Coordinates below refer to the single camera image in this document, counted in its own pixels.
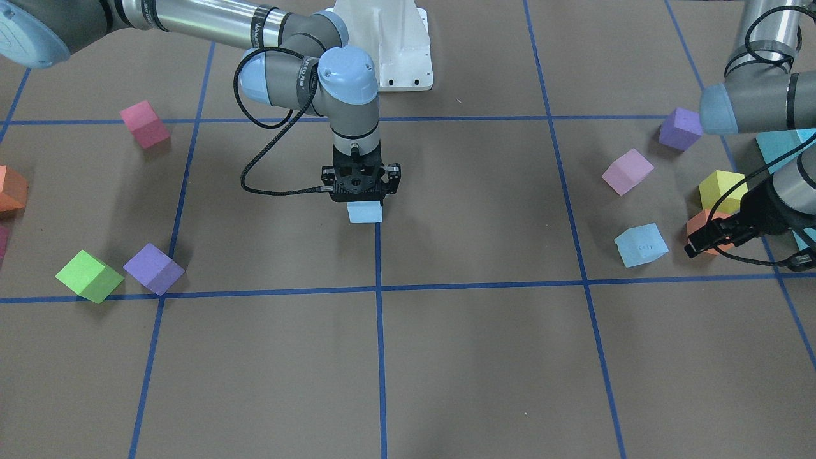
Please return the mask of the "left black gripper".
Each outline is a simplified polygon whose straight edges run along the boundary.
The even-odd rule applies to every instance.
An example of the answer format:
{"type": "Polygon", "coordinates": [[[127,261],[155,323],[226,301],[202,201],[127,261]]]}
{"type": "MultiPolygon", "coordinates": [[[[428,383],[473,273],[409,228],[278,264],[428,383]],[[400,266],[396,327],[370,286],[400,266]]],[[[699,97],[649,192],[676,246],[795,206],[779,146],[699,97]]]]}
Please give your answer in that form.
{"type": "Polygon", "coordinates": [[[805,228],[814,226],[814,180],[798,173],[775,173],[743,196],[740,211],[729,220],[734,230],[731,236],[722,229],[724,220],[706,221],[687,236],[685,255],[696,258],[717,253],[724,244],[740,246],[761,235],[781,235],[788,230],[814,248],[814,239],[805,233],[805,228]]]}

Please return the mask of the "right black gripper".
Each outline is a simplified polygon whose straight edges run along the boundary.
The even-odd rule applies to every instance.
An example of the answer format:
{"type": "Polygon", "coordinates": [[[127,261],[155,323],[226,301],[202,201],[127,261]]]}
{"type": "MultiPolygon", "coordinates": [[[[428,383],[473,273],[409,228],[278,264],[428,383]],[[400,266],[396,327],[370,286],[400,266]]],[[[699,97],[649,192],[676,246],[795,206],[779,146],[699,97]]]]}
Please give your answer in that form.
{"type": "Polygon", "coordinates": [[[334,148],[332,165],[324,166],[321,172],[321,192],[338,203],[382,201],[387,195],[396,194],[400,177],[399,163],[382,163],[379,145],[370,153],[361,154],[354,144],[350,154],[334,148]]]}

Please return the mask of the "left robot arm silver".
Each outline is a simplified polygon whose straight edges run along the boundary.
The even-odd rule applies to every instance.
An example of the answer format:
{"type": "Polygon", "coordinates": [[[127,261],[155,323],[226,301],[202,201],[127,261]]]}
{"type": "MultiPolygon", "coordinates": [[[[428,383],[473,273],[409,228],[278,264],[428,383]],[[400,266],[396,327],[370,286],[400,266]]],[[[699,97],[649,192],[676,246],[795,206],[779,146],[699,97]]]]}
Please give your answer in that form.
{"type": "MultiPolygon", "coordinates": [[[[815,76],[796,73],[793,64],[801,48],[799,23],[814,17],[813,1],[746,1],[725,65],[721,84],[703,90],[700,117],[703,131],[714,135],[813,129],[815,76]]],[[[741,246],[763,235],[793,231],[808,247],[780,262],[801,272],[814,267],[814,139],[779,157],[778,169],[740,201],[725,219],[709,217],[691,233],[689,258],[722,246],[741,246]]]]}

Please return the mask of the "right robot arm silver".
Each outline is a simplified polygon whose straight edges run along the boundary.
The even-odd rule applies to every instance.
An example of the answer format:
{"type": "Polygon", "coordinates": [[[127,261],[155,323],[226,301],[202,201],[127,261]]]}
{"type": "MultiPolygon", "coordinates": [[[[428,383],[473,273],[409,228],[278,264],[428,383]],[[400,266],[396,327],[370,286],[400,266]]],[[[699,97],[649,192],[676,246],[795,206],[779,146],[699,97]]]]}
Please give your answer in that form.
{"type": "Polygon", "coordinates": [[[184,40],[242,53],[231,79],[234,101],[245,120],[274,132],[241,172],[245,192],[380,204],[398,191],[402,168],[382,157],[375,63],[332,10],[303,14],[253,1],[2,2],[2,56],[29,69],[137,32],[144,45],[184,40]],[[331,160],[320,184],[293,191],[252,186],[252,169],[303,117],[320,117],[330,128],[331,160]]]}

